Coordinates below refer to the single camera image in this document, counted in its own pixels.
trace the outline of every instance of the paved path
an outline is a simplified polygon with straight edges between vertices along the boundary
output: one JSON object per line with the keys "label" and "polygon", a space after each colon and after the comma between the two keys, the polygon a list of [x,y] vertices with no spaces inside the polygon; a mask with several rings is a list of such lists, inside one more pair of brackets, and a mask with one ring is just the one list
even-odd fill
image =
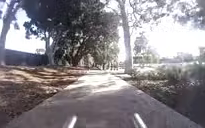
{"label": "paved path", "polygon": [[148,128],[200,128],[125,81],[98,71],[90,71],[6,128],[64,128],[73,115],[75,128],[135,128],[134,113]]}

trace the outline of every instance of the tree trunk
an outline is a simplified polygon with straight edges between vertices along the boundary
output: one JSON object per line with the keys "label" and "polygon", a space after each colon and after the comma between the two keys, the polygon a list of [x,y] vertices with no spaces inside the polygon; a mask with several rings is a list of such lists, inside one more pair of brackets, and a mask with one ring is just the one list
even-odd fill
{"label": "tree trunk", "polygon": [[46,38],[46,55],[48,56],[48,65],[55,65],[53,49],[50,46],[50,36]]}
{"label": "tree trunk", "polygon": [[105,63],[103,63],[103,70],[105,70]]}
{"label": "tree trunk", "polygon": [[132,48],[130,42],[130,30],[128,24],[128,17],[125,10],[125,3],[121,0],[118,0],[120,11],[121,11],[121,19],[122,19],[122,28],[124,32],[124,43],[125,43],[125,73],[131,73],[133,67],[132,61]]}
{"label": "tree trunk", "polygon": [[74,66],[74,67],[78,66],[80,60],[81,60],[81,59],[79,59],[79,57],[73,58],[73,59],[72,59],[72,66]]}
{"label": "tree trunk", "polygon": [[21,7],[22,1],[14,7],[16,4],[16,0],[12,0],[8,5],[6,10],[6,15],[3,17],[3,26],[2,31],[0,34],[0,66],[5,65],[5,43],[6,43],[6,36],[10,29],[10,24],[13,20],[13,17]]}
{"label": "tree trunk", "polygon": [[5,43],[6,43],[6,36],[10,29],[11,21],[7,21],[4,19],[3,27],[0,34],[0,66],[5,65]]}

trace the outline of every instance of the tree canopy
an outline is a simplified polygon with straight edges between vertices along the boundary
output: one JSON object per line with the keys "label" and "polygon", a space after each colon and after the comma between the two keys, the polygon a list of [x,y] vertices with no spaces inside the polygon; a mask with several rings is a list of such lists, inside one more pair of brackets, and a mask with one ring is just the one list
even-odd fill
{"label": "tree canopy", "polygon": [[118,41],[119,18],[106,12],[99,0],[32,0],[25,6],[31,19],[24,24],[27,37],[36,35],[45,39],[49,35],[53,49],[63,51],[73,66],[101,44]]}

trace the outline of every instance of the ground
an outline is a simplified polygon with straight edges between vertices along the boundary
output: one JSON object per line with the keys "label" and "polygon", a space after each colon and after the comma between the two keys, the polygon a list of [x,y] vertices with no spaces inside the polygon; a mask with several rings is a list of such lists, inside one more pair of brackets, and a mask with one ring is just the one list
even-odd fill
{"label": "ground", "polygon": [[82,68],[0,67],[0,127],[84,74]]}
{"label": "ground", "polygon": [[6,128],[146,128],[145,125],[201,128],[120,78],[90,70]]}

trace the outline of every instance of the grass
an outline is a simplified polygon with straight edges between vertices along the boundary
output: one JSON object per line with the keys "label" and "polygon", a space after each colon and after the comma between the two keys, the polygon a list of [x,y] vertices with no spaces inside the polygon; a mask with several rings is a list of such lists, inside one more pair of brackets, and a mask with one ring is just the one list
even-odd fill
{"label": "grass", "polygon": [[34,108],[84,73],[82,68],[0,67],[0,120],[6,123]]}
{"label": "grass", "polygon": [[205,128],[205,66],[134,70],[122,79]]}

